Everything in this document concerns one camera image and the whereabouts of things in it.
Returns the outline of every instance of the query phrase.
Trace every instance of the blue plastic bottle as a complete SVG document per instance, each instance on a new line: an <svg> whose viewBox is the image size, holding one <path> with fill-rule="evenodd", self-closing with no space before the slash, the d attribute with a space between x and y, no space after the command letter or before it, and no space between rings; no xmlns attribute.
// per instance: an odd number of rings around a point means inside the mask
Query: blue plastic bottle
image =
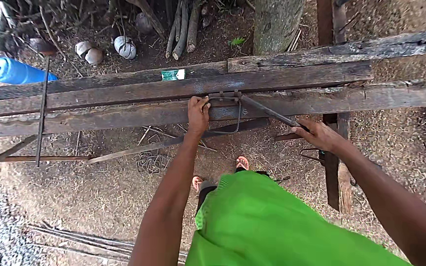
<svg viewBox="0 0 426 266"><path fill-rule="evenodd" d="M26 84L43 82L45 71L21 63L8 57L0 58L0 82L9 84ZM49 81L56 81L57 77L49 73Z"/></svg>

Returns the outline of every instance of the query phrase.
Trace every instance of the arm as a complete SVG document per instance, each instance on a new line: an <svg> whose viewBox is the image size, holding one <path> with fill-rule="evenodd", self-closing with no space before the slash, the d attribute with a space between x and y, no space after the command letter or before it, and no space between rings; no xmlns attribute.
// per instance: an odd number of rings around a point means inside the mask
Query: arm
<svg viewBox="0 0 426 266"><path fill-rule="evenodd" d="M177 265L196 149L208 127L207 101L192 97L188 102L188 132L144 214L129 266Z"/></svg>
<svg viewBox="0 0 426 266"><path fill-rule="evenodd" d="M338 156L363 189L384 229L413 265L426 265L426 204L368 160L351 142L323 123L299 121L310 133L292 131Z"/></svg>

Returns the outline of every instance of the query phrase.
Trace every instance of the green fabric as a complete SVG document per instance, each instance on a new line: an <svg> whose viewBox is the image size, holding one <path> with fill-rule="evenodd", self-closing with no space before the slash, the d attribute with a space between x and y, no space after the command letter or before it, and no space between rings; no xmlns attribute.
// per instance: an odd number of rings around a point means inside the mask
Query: green fabric
<svg viewBox="0 0 426 266"><path fill-rule="evenodd" d="M222 176L195 221L186 265L409 265L252 171Z"/></svg>

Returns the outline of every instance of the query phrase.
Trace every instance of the hand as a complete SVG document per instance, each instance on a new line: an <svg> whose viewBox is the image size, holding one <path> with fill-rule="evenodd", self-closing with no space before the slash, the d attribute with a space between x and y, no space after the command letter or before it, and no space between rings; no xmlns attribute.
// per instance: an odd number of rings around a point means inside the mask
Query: hand
<svg viewBox="0 0 426 266"><path fill-rule="evenodd" d="M293 127L292 132L302 136L307 142L321 150L335 153L338 148L350 144L322 122L317 123L310 120L299 120L298 123L306 126L310 129L310 132L305 131L301 127Z"/></svg>
<svg viewBox="0 0 426 266"><path fill-rule="evenodd" d="M208 109L211 104L208 102L208 96L200 98L193 96L188 101L188 132L201 136L208 128Z"/></svg>

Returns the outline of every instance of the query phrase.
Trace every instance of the small plant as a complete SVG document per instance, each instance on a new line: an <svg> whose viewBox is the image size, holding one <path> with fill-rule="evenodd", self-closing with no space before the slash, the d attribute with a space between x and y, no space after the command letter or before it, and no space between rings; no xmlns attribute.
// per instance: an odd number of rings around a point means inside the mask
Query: small plant
<svg viewBox="0 0 426 266"><path fill-rule="evenodd" d="M232 41L228 41L228 45L233 46L240 46L242 45L246 40L243 37L236 37Z"/></svg>

